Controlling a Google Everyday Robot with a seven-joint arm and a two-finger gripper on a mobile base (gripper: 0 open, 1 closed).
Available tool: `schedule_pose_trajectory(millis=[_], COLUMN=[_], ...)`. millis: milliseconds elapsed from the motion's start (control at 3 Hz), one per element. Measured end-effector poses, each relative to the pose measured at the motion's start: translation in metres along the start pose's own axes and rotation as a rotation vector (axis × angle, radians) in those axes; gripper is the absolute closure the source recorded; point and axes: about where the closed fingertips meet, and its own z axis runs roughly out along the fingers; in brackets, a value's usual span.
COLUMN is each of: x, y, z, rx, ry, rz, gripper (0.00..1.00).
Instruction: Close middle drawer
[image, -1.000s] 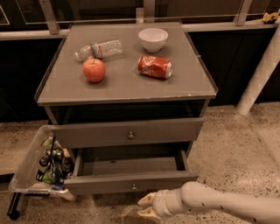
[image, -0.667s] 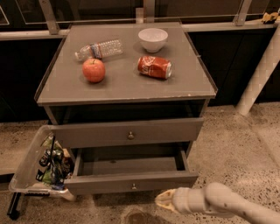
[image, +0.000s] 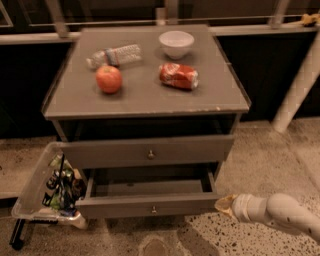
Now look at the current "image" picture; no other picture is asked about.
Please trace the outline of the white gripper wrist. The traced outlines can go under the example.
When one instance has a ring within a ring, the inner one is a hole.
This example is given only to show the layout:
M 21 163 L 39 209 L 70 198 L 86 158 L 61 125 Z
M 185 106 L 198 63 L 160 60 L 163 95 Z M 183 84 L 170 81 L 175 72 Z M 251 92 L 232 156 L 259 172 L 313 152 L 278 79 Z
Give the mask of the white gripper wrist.
M 266 205 L 266 198 L 252 194 L 231 194 L 218 199 L 214 207 L 230 218 L 236 217 L 239 222 L 265 224 L 269 221 Z

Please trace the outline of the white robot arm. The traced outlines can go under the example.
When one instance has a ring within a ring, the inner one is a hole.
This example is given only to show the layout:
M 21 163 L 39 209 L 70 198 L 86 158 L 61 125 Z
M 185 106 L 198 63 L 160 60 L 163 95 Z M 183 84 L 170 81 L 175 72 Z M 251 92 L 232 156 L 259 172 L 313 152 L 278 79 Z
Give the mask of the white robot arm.
M 289 121 L 296 110 L 288 105 L 295 79 L 305 72 L 302 66 L 316 43 L 314 32 L 274 35 L 233 35 L 217 38 L 250 102 L 241 121 Z M 235 193 L 220 199 L 216 209 L 243 223 L 260 223 L 289 234 L 304 233 L 320 239 L 320 219 L 293 197 L 276 193 L 267 198 L 244 193 L 245 183 L 253 184 L 264 176 L 240 168 L 222 171 L 218 179 L 234 186 Z

